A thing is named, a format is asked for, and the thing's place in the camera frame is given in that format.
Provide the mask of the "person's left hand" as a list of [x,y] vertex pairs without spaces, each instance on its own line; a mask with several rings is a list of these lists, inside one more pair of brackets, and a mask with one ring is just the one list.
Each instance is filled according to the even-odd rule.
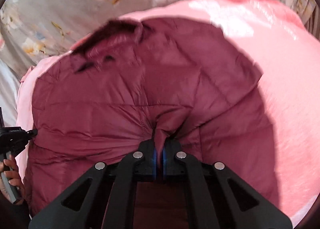
[[24,202],[25,188],[19,174],[18,165],[15,158],[10,154],[4,161],[1,161],[1,174],[3,174],[11,186],[16,187],[21,195],[19,201],[14,202],[14,205],[21,205]]

